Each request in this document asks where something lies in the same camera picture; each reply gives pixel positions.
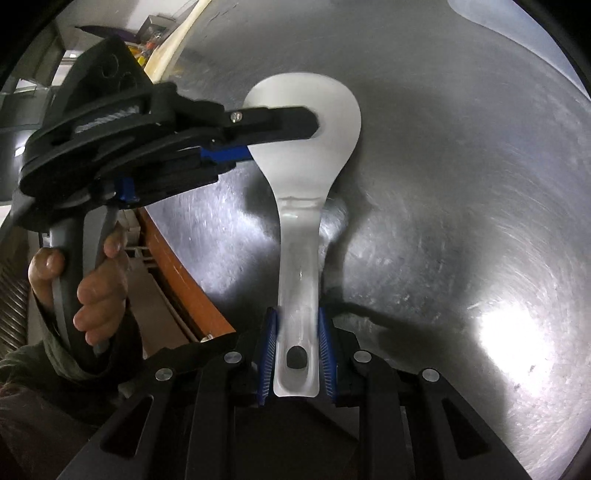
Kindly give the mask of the person's left forearm sleeve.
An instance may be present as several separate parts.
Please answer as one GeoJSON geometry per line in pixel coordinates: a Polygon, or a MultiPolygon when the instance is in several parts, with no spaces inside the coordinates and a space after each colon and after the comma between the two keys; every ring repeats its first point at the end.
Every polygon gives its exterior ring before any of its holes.
{"type": "Polygon", "coordinates": [[[139,328],[126,311],[95,374],[82,371],[55,332],[1,361],[1,477],[55,479],[113,415],[142,362],[139,328]]]}

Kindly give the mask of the person's left hand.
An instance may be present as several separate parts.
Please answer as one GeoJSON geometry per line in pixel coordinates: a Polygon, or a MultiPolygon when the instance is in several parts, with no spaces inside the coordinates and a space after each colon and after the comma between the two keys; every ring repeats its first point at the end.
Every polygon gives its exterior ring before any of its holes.
{"type": "MultiPolygon", "coordinates": [[[[73,325],[85,334],[86,343],[91,346],[109,340],[123,320],[128,295],[126,243],[125,230],[117,224],[104,242],[104,261],[77,287],[81,308],[73,317],[73,325]]],[[[54,312],[52,282],[60,276],[63,266],[62,253],[52,248],[39,249],[29,264],[32,291],[42,307],[51,313],[54,312]]]]}

